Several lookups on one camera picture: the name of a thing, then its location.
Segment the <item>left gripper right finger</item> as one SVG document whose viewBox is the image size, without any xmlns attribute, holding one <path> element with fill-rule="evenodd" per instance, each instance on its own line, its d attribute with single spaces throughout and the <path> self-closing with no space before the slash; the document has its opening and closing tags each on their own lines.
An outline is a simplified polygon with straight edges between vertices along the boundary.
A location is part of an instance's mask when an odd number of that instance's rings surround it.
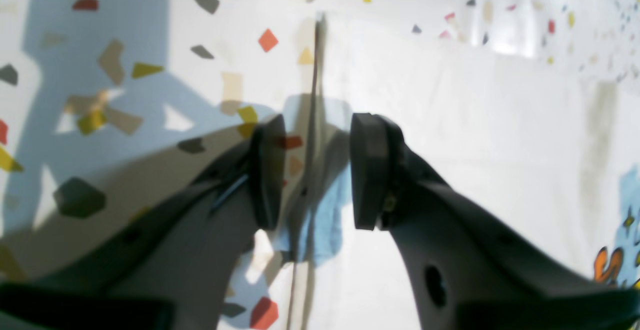
<svg viewBox="0 0 640 330">
<path fill-rule="evenodd" d="M 455 191 L 382 115 L 349 130 L 355 227 L 387 231 L 423 330 L 628 330 L 639 292 L 585 279 Z"/>
</svg>

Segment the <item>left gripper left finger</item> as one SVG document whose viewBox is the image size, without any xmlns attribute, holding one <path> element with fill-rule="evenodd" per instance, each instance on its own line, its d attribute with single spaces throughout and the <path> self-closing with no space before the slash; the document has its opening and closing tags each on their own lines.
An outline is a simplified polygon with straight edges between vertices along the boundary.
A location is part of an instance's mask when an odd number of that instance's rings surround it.
<svg viewBox="0 0 640 330">
<path fill-rule="evenodd" d="M 3 330 L 215 330 L 234 265 L 278 225 L 285 120 L 273 115 L 85 257 L 1 285 Z"/>
</svg>

